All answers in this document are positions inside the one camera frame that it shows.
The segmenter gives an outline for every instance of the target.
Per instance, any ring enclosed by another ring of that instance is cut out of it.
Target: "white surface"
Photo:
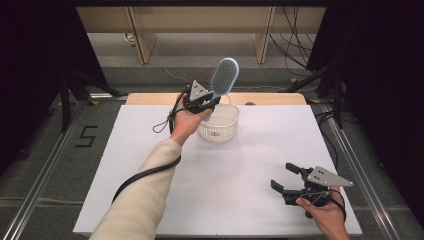
[[[321,166],[336,173],[309,106],[239,106],[237,133],[226,143],[194,134],[184,145],[167,208],[158,227],[163,236],[310,236],[321,234],[300,207],[287,206],[271,179],[300,190],[303,181],[285,169]],[[171,106],[122,106],[74,232],[90,234],[118,187],[160,140],[152,127]],[[346,227],[362,234],[345,196]]]

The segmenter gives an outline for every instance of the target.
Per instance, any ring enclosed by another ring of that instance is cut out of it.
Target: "white paper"
[[[169,137],[165,121],[172,106],[124,105],[74,228],[90,234],[119,186],[141,166],[151,149]],[[158,236],[267,237],[321,234],[300,207],[287,206],[271,179],[300,190],[299,175],[285,169],[321,166],[336,173],[309,106],[239,106],[236,135],[212,143],[197,133],[185,143]],[[344,191],[346,228],[362,231]]]

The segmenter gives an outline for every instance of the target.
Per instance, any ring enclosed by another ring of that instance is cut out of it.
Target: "white sleeve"
[[[173,139],[157,144],[139,172],[173,162],[181,146]],[[175,167],[141,178],[115,199],[90,239],[155,239]]]

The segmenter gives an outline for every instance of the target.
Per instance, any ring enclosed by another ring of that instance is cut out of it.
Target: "hand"
[[[331,189],[340,192],[339,187],[331,187]],[[339,193],[332,191],[331,197],[343,204],[343,198]],[[296,203],[314,217],[316,225],[328,239],[349,239],[344,225],[343,212],[336,204],[330,201],[325,206],[316,207],[304,198],[298,198]]]
[[[184,93],[178,106],[183,106],[184,98],[186,97],[187,94]],[[211,114],[211,109],[206,109],[198,114],[193,114],[187,110],[177,112],[174,122],[174,131],[171,134],[171,138],[183,146],[190,135],[196,132],[200,122]]]

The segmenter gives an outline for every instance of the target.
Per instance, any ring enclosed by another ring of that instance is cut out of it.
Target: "metal rail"
[[[7,228],[6,234],[3,236],[3,240],[17,240],[22,234],[25,225],[27,224],[31,214],[37,204],[37,201],[43,192],[47,182],[53,173],[57,162],[59,161],[63,150],[68,142],[69,136],[73,131],[73,127],[80,116],[80,113],[84,109],[86,102],[78,102],[75,106],[74,117],[70,122],[66,131],[62,132],[56,141],[53,150],[51,151],[46,163],[41,169],[37,179],[31,187],[31,190],[23,200],[19,210],[11,220],[9,227]]]
[[[328,104],[322,105],[323,111],[328,112],[331,110],[331,107]],[[393,225],[393,221],[390,217],[390,214],[384,207],[382,201],[377,195],[377,192],[374,190],[370,180],[368,179],[365,170],[362,168],[361,162],[355,154],[352,146],[349,143],[343,129],[340,129],[336,122],[333,119],[329,120],[330,127],[339,143],[340,148],[343,151],[343,154],[346,157],[346,160],[357,180],[358,186],[361,188],[362,193],[364,194],[365,200],[368,203],[370,210],[372,211],[375,220],[380,227],[382,234],[385,239],[400,239],[399,234]]]

